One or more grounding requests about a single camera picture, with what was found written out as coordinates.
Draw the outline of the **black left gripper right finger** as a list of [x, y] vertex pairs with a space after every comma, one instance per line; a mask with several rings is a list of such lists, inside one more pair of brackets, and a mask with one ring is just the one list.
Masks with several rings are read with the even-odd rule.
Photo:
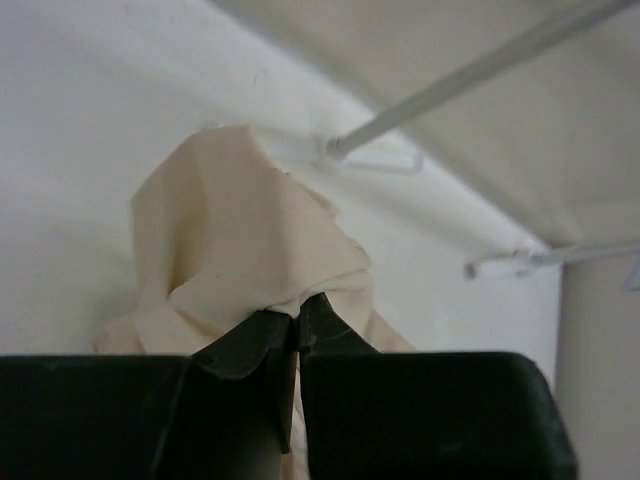
[[306, 300], [298, 316], [298, 352], [310, 354], [378, 354], [333, 309], [324, 293]]

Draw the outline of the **beige trousers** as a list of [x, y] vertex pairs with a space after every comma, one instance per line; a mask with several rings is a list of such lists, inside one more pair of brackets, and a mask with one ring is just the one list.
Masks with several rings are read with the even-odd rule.
[[131, 209], [138, 302], [100, 329], [98, 354], [193, 354], [256, 312], [297, 317], [316, 295], [376, 350], [412, 348], [376, 311], [369, 256], [337, 208], [250, 127], [187, 137]]

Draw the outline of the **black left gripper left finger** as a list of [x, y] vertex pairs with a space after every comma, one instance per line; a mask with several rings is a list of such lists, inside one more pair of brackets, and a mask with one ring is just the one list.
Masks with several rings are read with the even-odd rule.
[[223, 383], [248, 382], [280, 451], [290, 452], [293, 410], [293, 319], [262, 310], [192, 355]]

